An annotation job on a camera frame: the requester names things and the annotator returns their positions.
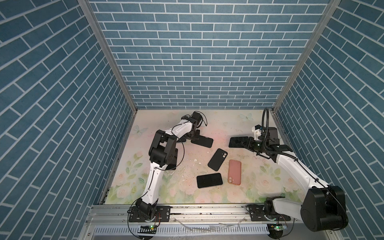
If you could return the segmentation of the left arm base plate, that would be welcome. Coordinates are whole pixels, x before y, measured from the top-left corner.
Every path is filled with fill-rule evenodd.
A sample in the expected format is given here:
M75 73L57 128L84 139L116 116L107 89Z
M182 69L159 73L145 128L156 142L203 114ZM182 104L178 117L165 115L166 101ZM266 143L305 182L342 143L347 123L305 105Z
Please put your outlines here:
M131 207L127 213L129 214L130 223L144 223L144 222L169 222L171 207L170 206L155 206L146 208L138 208L137 206Z

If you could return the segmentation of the black phone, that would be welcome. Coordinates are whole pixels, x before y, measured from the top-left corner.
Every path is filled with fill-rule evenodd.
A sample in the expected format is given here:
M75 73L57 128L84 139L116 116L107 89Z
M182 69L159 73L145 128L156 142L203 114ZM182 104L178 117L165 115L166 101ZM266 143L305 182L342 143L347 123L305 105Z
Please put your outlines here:
M198 189L220 186L222 184L223 179L220 173L197 176Z
M202 146L205 148L211 148L213 145L214 140L212 138L204 137L204 136L199 136L197 139L191 140L192 144Z

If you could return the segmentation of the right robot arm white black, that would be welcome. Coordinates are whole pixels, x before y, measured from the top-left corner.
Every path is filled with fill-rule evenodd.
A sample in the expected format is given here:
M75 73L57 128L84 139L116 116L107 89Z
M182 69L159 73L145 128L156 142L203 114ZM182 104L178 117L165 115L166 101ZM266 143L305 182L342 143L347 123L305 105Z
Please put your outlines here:
M254 135L243 141L242 146L258 156L273 160L293 178L305 195L302 203L283 197L267 198L264 207L266 216L286 215L298 219L312 232L339 231L347 227L349 218L345 192L322 180L299 160L289 146L282 145L277 128L256 125L252 132Z

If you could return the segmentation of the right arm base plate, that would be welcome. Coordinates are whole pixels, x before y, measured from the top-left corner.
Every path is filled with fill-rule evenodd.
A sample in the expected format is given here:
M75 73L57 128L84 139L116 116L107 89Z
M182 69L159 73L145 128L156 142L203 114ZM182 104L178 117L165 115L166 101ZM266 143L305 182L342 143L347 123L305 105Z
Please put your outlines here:
M262 221L290 221L291 217L286 215L280 215L272 210L267 210L265 205L261 204L249 204L245 206L246 211L249 213L252 222L262 222Z

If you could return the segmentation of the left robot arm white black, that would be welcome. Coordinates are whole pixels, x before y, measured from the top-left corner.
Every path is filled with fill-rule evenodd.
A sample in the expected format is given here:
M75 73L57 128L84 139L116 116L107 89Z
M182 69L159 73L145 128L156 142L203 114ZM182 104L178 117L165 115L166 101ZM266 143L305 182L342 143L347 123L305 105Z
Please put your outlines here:
M170 129L158 130L149 149L150 172L144 193L133 202L139 215L150 221L155 218L159 201L161 180L166 171L173 171L179 165L177 143L181 139L198 140L201 125L208 125L206 116L200 111L184 115L178 124Z

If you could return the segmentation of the black phone case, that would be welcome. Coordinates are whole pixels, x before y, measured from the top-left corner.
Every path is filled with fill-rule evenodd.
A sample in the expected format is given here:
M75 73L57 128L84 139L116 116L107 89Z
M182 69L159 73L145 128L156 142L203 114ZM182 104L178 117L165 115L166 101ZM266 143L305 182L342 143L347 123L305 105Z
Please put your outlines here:
M231 137L229 148L245 148L249 137Z
M217 149L211 160L208 162L208 167L217 172L227 156L228 153L226 151Z

